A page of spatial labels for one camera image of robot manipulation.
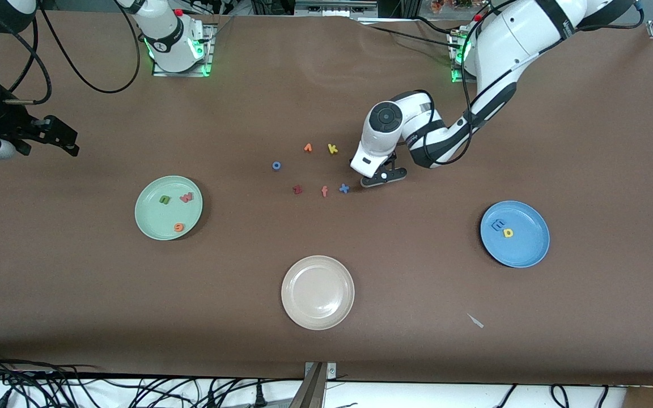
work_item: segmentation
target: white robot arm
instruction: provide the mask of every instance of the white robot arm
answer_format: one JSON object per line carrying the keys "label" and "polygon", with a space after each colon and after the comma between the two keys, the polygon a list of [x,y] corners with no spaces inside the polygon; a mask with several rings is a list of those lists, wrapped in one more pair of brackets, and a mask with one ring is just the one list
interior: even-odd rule
{"label": "white robot arm", "polygon": [[[435,168],[450,163],[469,137],[510,100],[528,65],[611,1],[516,0],[499,15],[490,16],[483,22],[485,27],[472,30],[474,34],[469,37],[471,47],[464,64],[466,69],[474,67],[477,78],[477,97],[470,114],[466,111],[446,126],[426,91],[401,93],[377,104],[365,119],[351,161],[351,167],[364,176],[362,185],[379,185],[406,176],[406,170],[394,170],[399,139],[407,144],[417,165]],[[392,170],[386,169],[390,163]]]}
{"label": "white robot arm", "polygon": [[[161,69],[181,72],[204,57],[202,47],[194,44],[196,39],[202,39],[202,23],[182,13],[176,15],[167,0],[117,2],[135,16]],[[36,0],[0,0],[0,33],[14,34],[27,28],[34,20],[36,6]],[[11,158],[16,152],[28,155],[31,146],[26,140],[61,147],[72,156],[78,154],[76,131],[55,116],[41,121],[30,116],[24,104],[11,103],[17,100],[12,93],[13,88],[7,90],[0,85],[0,159]],[[49,95],[48,91],[39,103]]]}
{"label": "white robot arm", "polygon": [[171,10],[168,0],[117,0],[132,14],[145,36],[145,42],[158,66],[179,73],[203,59],[195,41],[203,38],[203,23]]}

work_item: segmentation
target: brown table surface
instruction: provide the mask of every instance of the brown table surface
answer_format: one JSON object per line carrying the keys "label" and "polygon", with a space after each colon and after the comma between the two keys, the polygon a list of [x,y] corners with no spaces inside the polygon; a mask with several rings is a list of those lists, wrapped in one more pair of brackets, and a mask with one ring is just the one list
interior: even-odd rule
{"label": "brown table surface", "polygon": [[[127,80],[121,15],[52,20],[92,82]],[[345,18],[236,18],[210,78],[152,78],[143,55],[132,87],[99,95],[40,26],[54,95],[29,111],[78,130],[81,151],[37,144],[0,161],[0,355],[111,372],[299,377],[303,362],[329,360],[355,380],[653,384],[643,29],[578,34],[533,63],[463,160],[428,171],[400,147],[408,178],[364,190],[347,160],[375,103],[425,88],[446,121],[464,110],[440,46]],[[26,56],[0,38],[2,83]],[[34,65],[16,94],[43,93]],[[185,238],[158,242],[133,208],[168,174],[196,181],[205,211]],[[549,224],[551,249],[532,268],[501,266],[481,245],[480,218],[503,199]],[[298,327],[281,304],[285,272],[313,254],[355,282],[331,330]]]}

